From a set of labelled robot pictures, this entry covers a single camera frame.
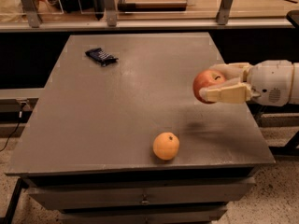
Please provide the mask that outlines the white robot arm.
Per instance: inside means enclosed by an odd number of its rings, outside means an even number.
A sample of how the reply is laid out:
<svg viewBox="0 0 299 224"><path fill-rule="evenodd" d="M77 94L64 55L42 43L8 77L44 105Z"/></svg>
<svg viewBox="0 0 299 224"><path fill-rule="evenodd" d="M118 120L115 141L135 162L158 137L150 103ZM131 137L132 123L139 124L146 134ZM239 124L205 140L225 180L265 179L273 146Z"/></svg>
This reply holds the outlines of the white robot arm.
<svg viewBox="0 0 299 224"><path fill-rule="evenodd" d="M197 94L207 103L284 106L299 104L299 63L270 60L212 65L211 82Z"/></svg>

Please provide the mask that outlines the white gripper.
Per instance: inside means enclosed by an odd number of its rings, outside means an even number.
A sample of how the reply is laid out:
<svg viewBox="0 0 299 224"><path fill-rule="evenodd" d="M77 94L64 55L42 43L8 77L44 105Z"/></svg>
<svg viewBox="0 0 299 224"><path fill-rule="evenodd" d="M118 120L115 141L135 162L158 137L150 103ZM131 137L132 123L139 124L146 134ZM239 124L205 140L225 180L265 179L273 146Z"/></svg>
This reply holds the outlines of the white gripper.
<svg viewBox="0 0 299 224"><path fill-rule="evenodd" d="M205 102L242 104L251 98L259 105L284 106L294 103L292 62L270 60L253 66L250 63L222 63L214 64L210 69L221 72L227 80L238 77L241 81L247 81L251 88L245 83L202 88L199 95Z"/></svg>

